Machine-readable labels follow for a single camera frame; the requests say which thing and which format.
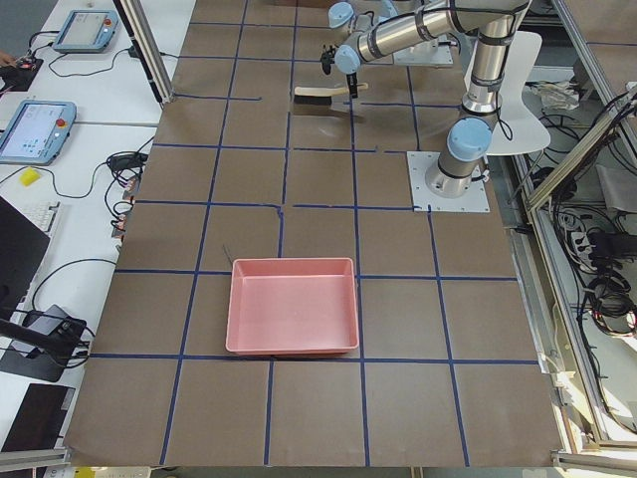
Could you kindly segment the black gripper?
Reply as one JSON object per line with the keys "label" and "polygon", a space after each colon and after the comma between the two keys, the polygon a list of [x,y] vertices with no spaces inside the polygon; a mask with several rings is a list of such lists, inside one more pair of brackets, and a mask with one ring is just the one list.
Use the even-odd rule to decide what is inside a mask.
{"label": "black gripper", "polygon": [[359,57],[353,48],[348,45],[323,46],[319,60],[322,71],[326,75],[331,73],[332,67],[336,67],[341,73],[345,74],[349,97],[351,99],[358,98],[357,72],[359,69]]}

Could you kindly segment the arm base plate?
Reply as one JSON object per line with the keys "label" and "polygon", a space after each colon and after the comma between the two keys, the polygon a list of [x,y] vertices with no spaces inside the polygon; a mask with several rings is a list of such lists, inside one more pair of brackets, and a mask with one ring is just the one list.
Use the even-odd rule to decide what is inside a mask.
{"label": "arm base plate", "polygon": [[475,165],[465,178],[451,178],[439,169],[438,151],[408,151],[407,169],[412,208],[417,212],[489,213],[485,180]]}
{"label": "arm base plate", "polygon": [[447,68],[454,64],[448,40],[423,42],[394,53],[392,58],[399,66]]}

